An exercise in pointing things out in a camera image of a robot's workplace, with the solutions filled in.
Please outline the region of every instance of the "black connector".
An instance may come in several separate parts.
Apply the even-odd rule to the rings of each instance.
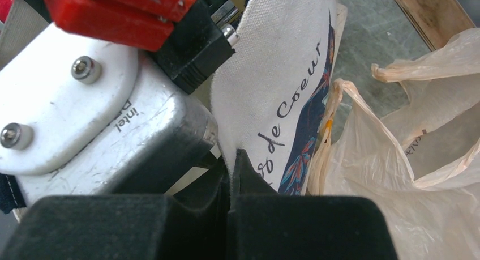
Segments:
[[[235,29],[227,24],[237,13],[230,0],[196,0],[160,50],[150,56],[168,77],[191,94],[235,50]]]

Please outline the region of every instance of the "gray floor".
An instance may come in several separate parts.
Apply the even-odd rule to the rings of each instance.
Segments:
[[[407,103],[398,84],[377,82],[371,76],[372,63],[385,66],[395,59],[414,59],[428,52],[394,0],[340,0],[348,7],[340,51],[333,79],[351,80],[379,116]],[[337,139],[350,110],[345,99],[336,115],[333,138]],[[13,215],[0,215],[0,250],[16,225]]]

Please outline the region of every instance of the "wooden board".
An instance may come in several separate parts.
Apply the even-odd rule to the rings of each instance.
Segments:
[[[431,50],[466,29],[472,20],[457,0],[395,0]]]

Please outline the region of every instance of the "red clamp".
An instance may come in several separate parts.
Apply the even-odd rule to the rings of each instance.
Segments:
[[[45,0],[66,32],[140,49],[160,49],[195,0]]]

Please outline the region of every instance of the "translucent plastic bag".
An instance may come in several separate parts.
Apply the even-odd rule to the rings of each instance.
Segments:
[[[480,30],[415,61],[372,66],[410,104],[378,119],[351,82],[330,88],[311,194],[360,195],[382,210],[400,259],[480,259]],[[329,145],[342,93],[353,99]]]

